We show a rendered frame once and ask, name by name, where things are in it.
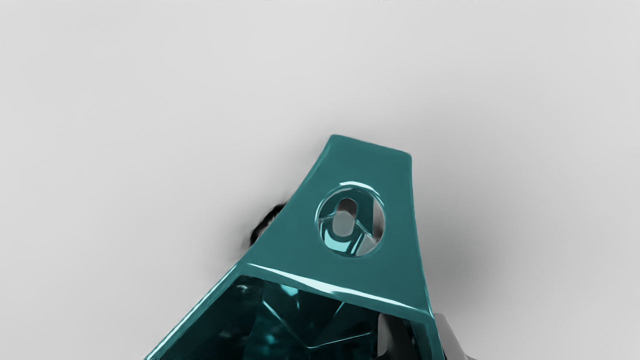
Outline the teal faceted mug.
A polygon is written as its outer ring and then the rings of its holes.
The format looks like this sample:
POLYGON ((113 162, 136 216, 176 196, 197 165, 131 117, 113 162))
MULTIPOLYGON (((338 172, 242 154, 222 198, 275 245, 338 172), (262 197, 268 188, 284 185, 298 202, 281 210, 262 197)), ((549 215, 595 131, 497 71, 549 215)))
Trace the teal faceted mug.
POLYGON ((450 360, 416 228, 412 158, 329 137, 256 242, 144 360, 450 360))

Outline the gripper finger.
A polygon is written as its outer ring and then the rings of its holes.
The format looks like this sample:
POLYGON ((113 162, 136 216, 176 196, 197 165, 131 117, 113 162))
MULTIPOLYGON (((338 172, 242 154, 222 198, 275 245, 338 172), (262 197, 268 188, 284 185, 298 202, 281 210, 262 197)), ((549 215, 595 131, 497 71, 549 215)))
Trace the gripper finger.
MULTIPOLYGON (((445 360, 476 360, 464 351, 446 315, 434 313, 445 360)), ((419 350, 407 321, 389 314, 378 318, 377 360, 430 360, 429 351, 419 350)))

